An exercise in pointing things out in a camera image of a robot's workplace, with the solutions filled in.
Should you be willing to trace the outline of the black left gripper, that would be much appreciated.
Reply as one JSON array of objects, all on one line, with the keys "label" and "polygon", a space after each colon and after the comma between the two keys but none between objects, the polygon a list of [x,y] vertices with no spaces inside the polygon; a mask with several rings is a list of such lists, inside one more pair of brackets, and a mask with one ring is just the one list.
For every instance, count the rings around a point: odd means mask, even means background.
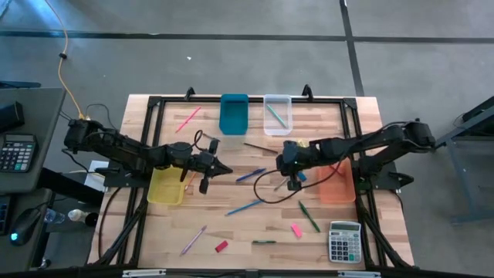
[{"label": "black left gripper", "polygon": [[219,175],[231,174],[233,170],[229,166],[220,162],[219,158],[215,156],[219,144],[218,139],[214,138],[210,142],[208,149],[200,148],[198,146],[199,141],[199,137],[195,138],[194,146],[200,152],[199,154],[192,155],[191,169],[203,174],[203,179],[199,185],[199,192],[206,195],[210,179]]}]

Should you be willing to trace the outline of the dark brown pencil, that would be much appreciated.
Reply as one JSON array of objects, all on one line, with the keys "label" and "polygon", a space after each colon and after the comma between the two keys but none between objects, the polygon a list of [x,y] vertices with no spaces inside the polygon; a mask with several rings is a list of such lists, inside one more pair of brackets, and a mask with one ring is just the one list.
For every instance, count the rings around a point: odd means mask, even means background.
[{"label": "dark brown pencil", "polygon": [[278,151],[274,151],[274,150],[269,149],[267,147],[261,147],[261,146],[250,144],[250,143],[247,143],[247,142],[244,142],[243,144],[245,146],[248,146],[248,147],[253,147],[253,148],[256,148],[256,149],[259,149],[259,150],[268,151],[269,153],[278,154]]}]

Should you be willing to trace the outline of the blue pen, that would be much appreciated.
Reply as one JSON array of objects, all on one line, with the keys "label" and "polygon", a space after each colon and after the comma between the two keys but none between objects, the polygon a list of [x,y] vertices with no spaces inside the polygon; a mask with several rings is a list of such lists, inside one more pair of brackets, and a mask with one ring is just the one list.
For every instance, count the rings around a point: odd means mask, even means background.
[{"label": "blue pen", "polygon": [[237,179],[235,180],[235,182],[241,182],[241,181],[244,181],[244,180],[246,180],[246,179],[248,179],[248,178],[252,178],[252,177],[254,177],[254,176],[256,176],[256,175],[260,175],[260,174],[264,173],[265,171],[266,171],[266,168],[258,168],[258,169],[254,170],[254,171],[253,171],[253,172],[251,172],[251,173],[248,173],[248,174],[246,174],[246,175],[243,175],[243,176],[241,176],[241,177],[237,178]]}]

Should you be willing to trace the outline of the blue pencil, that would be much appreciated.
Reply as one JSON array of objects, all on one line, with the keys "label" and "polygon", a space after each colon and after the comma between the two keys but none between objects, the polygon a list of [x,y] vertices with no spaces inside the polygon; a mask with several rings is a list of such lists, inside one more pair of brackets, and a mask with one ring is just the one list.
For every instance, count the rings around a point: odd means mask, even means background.
[{"label": "blue pencil", "polygon": [[249,208],[251,208],[251,207],[253,207],[253,206],[255,206],[255,205],[259,205],[259,204],[261,204],[261,203],[262,203],[262,201],[261,201],[261,200],[257,200],[257,201],[251,202],[251,203],[249,203],[249,204],[247,204],[247,205],[243,205],[243,206],[241,206],[241,207],[239,207],[239,208],[236,208],[236,209],[231,210],[230,212],[227,212],[227,213],[225,214],[225,216],[230,216],[230,215],[233,215],[233,214],[235,214],[235,213],[237,213],[237,212],[241,212],[241,211],[243,211],[243,210],[249,209]]}]

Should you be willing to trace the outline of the light green pencil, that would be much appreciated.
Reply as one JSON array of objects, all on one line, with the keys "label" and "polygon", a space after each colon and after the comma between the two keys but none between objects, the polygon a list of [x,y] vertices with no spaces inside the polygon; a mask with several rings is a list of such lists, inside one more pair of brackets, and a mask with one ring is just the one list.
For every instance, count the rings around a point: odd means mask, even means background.
[{"label": "light green pencil", "polygon": [[267,109],[269,110],[269,112],[274,116],[274,118],[276,118],[278,120],[278,122],[284,127],[284,128],[288,128],[288,126],[286,125],[285,121],[277,114],[277,112],[270,106],[270,105],[267,105]]}]

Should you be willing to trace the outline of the pink pencil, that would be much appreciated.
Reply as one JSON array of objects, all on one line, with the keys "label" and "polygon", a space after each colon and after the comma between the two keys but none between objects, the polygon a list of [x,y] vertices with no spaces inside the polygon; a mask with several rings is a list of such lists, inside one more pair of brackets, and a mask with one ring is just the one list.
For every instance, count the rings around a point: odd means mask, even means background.
[{"label": "pink pencil", "polygon": [[178,126],[177,130],[175,133],[178,133],[195,115],[196,113],[201,109],[201,107],[196,107],[193,112]]}]

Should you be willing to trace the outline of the clear plastic bin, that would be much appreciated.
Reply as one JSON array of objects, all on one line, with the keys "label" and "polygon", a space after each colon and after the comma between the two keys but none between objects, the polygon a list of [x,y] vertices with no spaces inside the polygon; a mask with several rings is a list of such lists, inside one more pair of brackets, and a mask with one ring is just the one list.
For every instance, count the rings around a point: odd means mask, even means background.
[{"label": "clear plastic bin", "polygon": [[[269,112],[267,105],[270,105],[277,114],[285,121],[288,128],[284,128],[276,118]],[[282,94],[266,94],[263,97],[263,127],[266,135],[286,136],[293,129],[292,97]]]}]

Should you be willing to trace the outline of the teal plastic bin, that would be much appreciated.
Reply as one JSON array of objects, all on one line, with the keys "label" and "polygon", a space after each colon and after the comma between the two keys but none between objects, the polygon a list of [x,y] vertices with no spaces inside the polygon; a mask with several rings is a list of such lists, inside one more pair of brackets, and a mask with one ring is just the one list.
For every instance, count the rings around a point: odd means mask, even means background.
[{"label": "teal plastic bin", "polygon": [[249,97],[246,94],[223,94],[219,128],[224,135],[244,135],[249,126]]}]

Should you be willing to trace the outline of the green pen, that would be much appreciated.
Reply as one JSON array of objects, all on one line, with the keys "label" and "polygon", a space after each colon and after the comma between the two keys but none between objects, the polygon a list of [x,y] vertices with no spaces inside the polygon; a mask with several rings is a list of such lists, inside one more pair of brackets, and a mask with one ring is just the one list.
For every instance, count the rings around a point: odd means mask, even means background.
[{"label": "green pen", "polygon": [[301,202],[301,201],[298,201],[298,205],[299,205],[299,208],[301,209],[302,213],[307,217],[307,219],[310,221],[312,227],[317,231],[317,232],[321,232],[320,230],[320,227],[316,224],[315,220],[313,219],[313,217],[310,215],[308,209],[306,208],[306,206]]}]

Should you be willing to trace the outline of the orange translucent plastic bin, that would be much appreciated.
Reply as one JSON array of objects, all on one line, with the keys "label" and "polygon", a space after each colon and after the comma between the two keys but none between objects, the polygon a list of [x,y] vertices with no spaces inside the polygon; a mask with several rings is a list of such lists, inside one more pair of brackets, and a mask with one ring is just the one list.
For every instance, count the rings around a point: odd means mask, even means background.
[{"label": "orange translucent plastic bin", "polygon": [[339,167],[337,164],[318,167],[318,180],[326,178],[337,170],[334,175],[318,185],[320,201],[323,204],[347,204],[354,202],[355,189],[352,168],[349,158],[345,158]]}]

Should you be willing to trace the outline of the silver gray calculator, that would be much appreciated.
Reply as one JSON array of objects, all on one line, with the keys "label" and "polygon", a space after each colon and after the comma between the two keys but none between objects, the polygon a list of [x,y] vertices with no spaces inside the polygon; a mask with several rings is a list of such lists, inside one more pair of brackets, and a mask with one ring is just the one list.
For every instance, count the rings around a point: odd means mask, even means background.
[{"label": "silver gray calculator", "polygon": [[329,259],[332,263],[358,264],[363,259],[361,224],[333,221],[328,233]]}]

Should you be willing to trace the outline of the gray desk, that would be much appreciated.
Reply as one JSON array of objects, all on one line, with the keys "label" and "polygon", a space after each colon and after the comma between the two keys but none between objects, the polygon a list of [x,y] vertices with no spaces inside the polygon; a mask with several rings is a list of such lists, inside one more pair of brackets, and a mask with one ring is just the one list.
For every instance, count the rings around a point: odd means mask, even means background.
[{"label": "gray desk", "polygon": [[19,102],[25,123],[9,131],[10,134],[36,136],[36,154],[26,173],[0,172],[0,194],[26,193],[37,188],[50,141],[66,92],[62,89],[5,89],[0,90],[0,105]]}]

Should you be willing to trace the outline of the black speaker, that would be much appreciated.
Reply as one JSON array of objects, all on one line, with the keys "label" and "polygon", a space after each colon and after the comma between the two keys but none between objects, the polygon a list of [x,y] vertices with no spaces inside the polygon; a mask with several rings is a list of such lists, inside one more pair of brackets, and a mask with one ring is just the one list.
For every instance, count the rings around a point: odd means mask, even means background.
[{"label": "black speaker", "polygon": [[21,127],[24,123],[23,106],[19,102],[0,106],[0,133]]}]

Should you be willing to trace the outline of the black aluminium table frame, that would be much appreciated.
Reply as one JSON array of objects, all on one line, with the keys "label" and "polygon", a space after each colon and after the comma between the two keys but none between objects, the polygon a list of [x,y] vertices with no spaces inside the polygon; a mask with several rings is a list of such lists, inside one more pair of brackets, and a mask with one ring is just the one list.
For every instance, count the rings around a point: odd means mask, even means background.
[{"label": "black aluminium table frame", "polygon": [[[243,136],[226,136],[219,128],[220,104],[213,95],[194,95],[189,101],[175,97],[162,107],[149,108],[148,96],[132,94],[128,97],[120,130],[140,139],[144,124],[149,123],[150,140],[162,144],[192,141],[195,132],[203,130],[200,146],[207,147],[210,137],[217,137],[218,158],[233,172],[210,181],[206,195],[199,192],[200,175],[185,192],[180,205],[150,204],[145,220],[130,232],[125,245],[124,261],[140,268],[214,269],[214,270],[334,270],[329,261],[327,235],[330,223],[354,220],[357,211],[352,204],[323,204],[315,186],[316,171],[306,172],[305,188],[292,193],[282,186],[275,171],[275,154],[245,146],[243,143],[280,151],[283,137],[268,136],[263,130],[263,98],[253,96],[249,104],[249,128]],[[201,109],[178,132],[178,126],[193,112]],[[266,168],[260,175],[241,182],[235,180],[258,168]],[[227,212],[261,200],[262,203],[225,216]],[[320,227],[317,232],[299,208],[301,201]],[[295,223],[302,230],[297,238],[290,226]],[[188,252],[182,249],[207,225]],[[275,240],[276,244],[255,245],[253,240]],[[220,253],[215,247],[226,240],[228,246]]]}]

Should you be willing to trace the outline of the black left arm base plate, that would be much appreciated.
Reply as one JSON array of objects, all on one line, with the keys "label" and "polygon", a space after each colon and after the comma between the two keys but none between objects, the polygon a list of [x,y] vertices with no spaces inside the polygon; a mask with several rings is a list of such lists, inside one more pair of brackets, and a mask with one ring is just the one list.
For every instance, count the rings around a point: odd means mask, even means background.
[{"label": "black left arm base plate", "polygon": [[99,167],[94,171],[104,177],[103,185],[107,188],[148,188],[151,180],[151,173],[132,172],[121,165]]}]

